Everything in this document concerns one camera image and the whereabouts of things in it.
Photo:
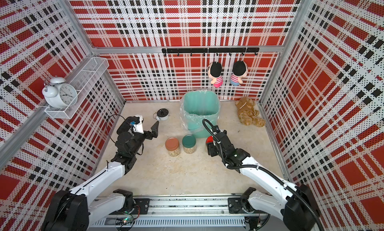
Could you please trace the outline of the red jar lid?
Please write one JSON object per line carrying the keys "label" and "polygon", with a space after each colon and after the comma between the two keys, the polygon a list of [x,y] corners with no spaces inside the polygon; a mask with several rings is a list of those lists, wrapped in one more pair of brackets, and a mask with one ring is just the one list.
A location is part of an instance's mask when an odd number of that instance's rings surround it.
{"label": "red jar lid", "polygon": [[214,139],[213,139],[213,136],[209,136],[207,139],[206,139],[206,144],[211,144],[214,142]]}

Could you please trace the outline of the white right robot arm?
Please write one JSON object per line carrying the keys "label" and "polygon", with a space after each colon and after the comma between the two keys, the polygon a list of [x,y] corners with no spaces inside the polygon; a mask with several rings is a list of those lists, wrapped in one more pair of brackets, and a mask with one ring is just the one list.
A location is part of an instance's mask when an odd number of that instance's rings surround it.
{"label": "white right robot arm", "polygon": [[248,188],[241,196],[245,212],[262,211],[283,221],[290,231],[322,231],[321,212],[313,192],[306,185],[296,185],[262,166],[248,152],[235,148],[226,131],[211,132],[214,148],[209,155],[218,155],[229,170],[250,178],[267,191],[262,194]]}

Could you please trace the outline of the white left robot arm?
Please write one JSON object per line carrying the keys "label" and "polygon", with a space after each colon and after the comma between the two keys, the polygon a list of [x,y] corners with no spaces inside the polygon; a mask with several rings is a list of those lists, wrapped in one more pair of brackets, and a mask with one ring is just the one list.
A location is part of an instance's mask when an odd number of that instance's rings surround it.
{"label": "white left robot arm", "polygon": [[143,120],[141,115],[135,115],[120,125],[115,141],[116,154],[105,168],[82,184],[54,194],[42,224],[43,231],[86,231],[113,212],[131,212],[136,208],[130,191],[117,189],[100,200],[98,196],[133,168],[146,140],[158,137],[159,121],[145,131]]}

